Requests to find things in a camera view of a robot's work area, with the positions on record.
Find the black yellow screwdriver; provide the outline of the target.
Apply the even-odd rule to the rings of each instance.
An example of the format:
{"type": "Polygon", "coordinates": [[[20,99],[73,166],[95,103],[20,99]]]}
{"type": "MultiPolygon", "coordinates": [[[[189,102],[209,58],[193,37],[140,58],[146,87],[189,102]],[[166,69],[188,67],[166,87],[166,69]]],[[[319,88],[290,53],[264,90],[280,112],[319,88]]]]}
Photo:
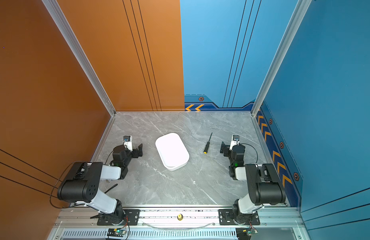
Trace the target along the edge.
{"type": "Polygon", "coordinates": [[[210,137],[209,137],[209,139],[208,139],[208,141],[207,141],[207,143],[206,143],[206,146],[205,146],[205,148],[204,148],[204,154],[207,154],[207,153],[208,153],[208,150],[209,150],[209,147],[210,147],[210,141],[211,141],[212,135],[213,135],[213,133],[211,133],[211,134],[210,134],[210,137]]]}

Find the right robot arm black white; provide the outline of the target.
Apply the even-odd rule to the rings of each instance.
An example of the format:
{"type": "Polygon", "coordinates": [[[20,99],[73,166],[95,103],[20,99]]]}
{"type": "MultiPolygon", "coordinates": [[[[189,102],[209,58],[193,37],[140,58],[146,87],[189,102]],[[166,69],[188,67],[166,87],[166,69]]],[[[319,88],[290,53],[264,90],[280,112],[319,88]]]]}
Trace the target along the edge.
{"type": "Polygon", "coordinates": [[[259,225],[258,211],[266,206],[283,204],[287,195],[273,164],[246,164],[245,145],[231,142],[221,144],[220,153],[229,158],[229,175],[233,180],[247,183],[248,193],[235,200],[231,209],[219,210],[220,224],[259,225]]]}

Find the white plastic bin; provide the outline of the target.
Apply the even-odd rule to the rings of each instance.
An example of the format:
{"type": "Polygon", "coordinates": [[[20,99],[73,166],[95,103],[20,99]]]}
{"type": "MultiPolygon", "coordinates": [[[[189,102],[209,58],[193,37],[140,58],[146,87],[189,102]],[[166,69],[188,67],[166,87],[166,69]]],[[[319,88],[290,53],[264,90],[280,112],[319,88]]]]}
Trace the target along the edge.
{"type": "Polygon", "coordinates": [[[169,171],[178,170],[188,163],[190,154],[178,134],[161,136],[155,144],[164,167],[169,171]]]}

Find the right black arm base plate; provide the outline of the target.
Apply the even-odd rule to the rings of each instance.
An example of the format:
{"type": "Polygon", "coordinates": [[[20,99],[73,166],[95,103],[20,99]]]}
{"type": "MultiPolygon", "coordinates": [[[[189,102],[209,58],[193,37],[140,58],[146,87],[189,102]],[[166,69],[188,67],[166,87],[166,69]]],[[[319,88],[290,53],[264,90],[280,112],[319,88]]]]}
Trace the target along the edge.
{"type": "Polygon", "coordinates": [[[245,225],[259,226],[260,217],[257,212],[254,214],[234,213],[232,209],[219,209],[219,221],[222,226],[245,225]]]}

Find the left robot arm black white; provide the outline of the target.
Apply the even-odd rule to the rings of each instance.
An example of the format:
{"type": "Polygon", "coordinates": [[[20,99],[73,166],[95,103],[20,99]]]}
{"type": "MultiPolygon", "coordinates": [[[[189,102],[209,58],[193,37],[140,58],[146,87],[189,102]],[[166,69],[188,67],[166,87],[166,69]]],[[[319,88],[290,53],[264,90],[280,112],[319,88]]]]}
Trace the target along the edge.
{"type": "Polygon", "coordinates": [[[61,201],[77,203],[98,212],[91,219],[97,219],[99,226],[136,226],[140,210],[124,210],[122,202],[108,196],[99,189],[101,180],[123,180],[132,159],[143,156],[143,145],[128,149],[125,145],[114,148],[113,160],[105,165],[101,162],[77,162],[72,165],[58,188],[61,201]]]}

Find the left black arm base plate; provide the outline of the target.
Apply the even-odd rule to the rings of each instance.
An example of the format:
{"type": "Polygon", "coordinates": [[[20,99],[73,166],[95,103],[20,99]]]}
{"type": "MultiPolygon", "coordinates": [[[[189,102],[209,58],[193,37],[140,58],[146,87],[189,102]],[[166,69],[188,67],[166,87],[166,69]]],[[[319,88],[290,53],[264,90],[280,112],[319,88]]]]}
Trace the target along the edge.
{"type": "Polygon", "coordinates": [[[119,214],[99,214],[98,226],[136,226],[140,218],[139,209],[126,209],[122,210],[119,214]]]}

